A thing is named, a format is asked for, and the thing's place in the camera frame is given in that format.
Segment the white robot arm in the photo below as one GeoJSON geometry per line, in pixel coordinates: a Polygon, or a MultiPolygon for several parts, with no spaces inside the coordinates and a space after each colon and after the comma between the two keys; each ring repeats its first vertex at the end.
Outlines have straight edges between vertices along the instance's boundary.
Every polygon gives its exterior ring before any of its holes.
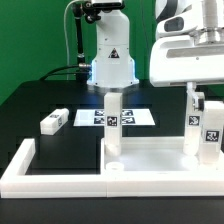
{"type": "MultiPolygon", "coordinates": [[[[129,20],[122,0],[90,0],[97,26],[92,85],[124,88],[135,84],[129,54],[129,20]]],[[[156,41],[149,80],[155,87],[185,86],[194,108],[204,108],[198,85],[224,84],[224,0],[156,0],[156,41]]]]}

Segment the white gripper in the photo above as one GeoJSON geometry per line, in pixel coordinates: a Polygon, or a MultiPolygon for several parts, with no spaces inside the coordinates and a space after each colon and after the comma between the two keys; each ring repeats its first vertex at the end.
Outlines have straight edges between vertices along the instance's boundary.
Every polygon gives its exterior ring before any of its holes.
{"type": "Polygon", "coordinates": [[[149,79],[155,87],[185,86],[187,107],[203,111],[197,85],[224,84],[224,44],[195,46],[188,35],[158,39],[151,51],[149,79]]]}

